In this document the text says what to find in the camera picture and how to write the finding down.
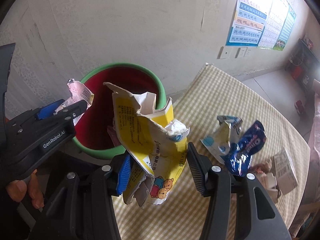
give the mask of wall stain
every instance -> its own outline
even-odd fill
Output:
[[[204,8],[205,8],[205,7],[203,7],[203,13],[202,13],[200,31],[202,30],[202,25],[203,25],[203,20],[204,20]]]
[[[29,46],[32,47],[32,42],[31,42],[31,40],[29,38],[29,35],[26,34],[26,37],[27,37],[27,42],[28,42]]]
[[[42,45],[43,45],[43,47],[44,47],[44,50],[47,51],[47,49],[45,48],[45,45],[44,45],[44,43],[43,43],[43,41],[42,41],[42,38],[41,38],[41,36],[40,36],[39,29],[38,29],[38,26],[37,26],[36,23],[35,23],[35,29],[36,29],[38,38],[40,39],[40,41],[41,41],[41,43],[42,43]]]
[[[27,9],[24,11],[24,13],[21,15],[19,22],[21,22],[23,16],[25,15],[26,11],[29,9],[29,7],[27,7]]]

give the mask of cartoon bear print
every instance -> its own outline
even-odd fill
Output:
[[[152,198],[157,197],[159,190],[160,190],[160,188],[158,187],[158,185],[155,185],[155,184],[154,184],[154,185],[152,186],[151,191],[150,191],[150,196],[151,196]]]
[[[165,196],[167,195],[167,192],[168,192],[168,190],[167,190],[165,187],[159,189],[159,190],[158,190],[158,194],[156,195],[156,198],[158,198],[158,199],[164,199]]]
[[[160,189],[160,188],[163,188],[163,182],[164,182],[164,178],[162,178],[161,176],[158,176],[158,177],[156,177],[153,185],[157,185]]]
[[[163,187],[166,188],[168,191],[172,188],[172,184],[173,184],[174,179],[166,179],[163,182]]]

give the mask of checkered bedsheet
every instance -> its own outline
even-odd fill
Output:
[[[298,178],[298,187],[281,196],[276,204],[285,224],[290,226],[297,212],[306,184],[310,149],[296,129],[267,101],[244,84],[215,68],[205,65],[174,107],[175,118],[190,127],[188,141],[198,153],[218,162],[201,144],[200,139],[218,127],[217,115],[235,115],[243,119],[247,130],[258,119],[264,125],[267,141],[252,164],[273,156],[286,147]],[[129,206],[122,197],[113,199],[116,220],[123,240],[199,239],[209,198],[196,190],[188,164],[161,205],[147,204],[140,209],[137,203]],[[227,239],[233,239],[236,203],[231,202]]]

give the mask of white wall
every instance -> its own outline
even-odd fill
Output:
[[[127,61],[151,69],[166,93],[185,89],[205,62],[231,75],[281,66],[302,37],[308,6],[297,1],[284,51],[217,59],[236,0],[16,0],[0,26],[0,45],[16,42],[6,115],[69,96],[66,80]]]

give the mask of educational poster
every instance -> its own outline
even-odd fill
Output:
[[[273,49],[282,51],[284,46],[286,45],[291,30],[293,28],[294,22],[296,20],[296,13],[293,11],[292,7],[289,5],[289,10],[287,17],[284,21],[283,27],[281,29],[280,35]]]
[[[237,0],[227,46],[257,46],[271,9],[272,0]]]
[[[284,25],[288,10],[289,4],[287,0],[273,0],[258,48],[273,49]]]
[[[226,46],[283,50],[299,0],[237,0]]]

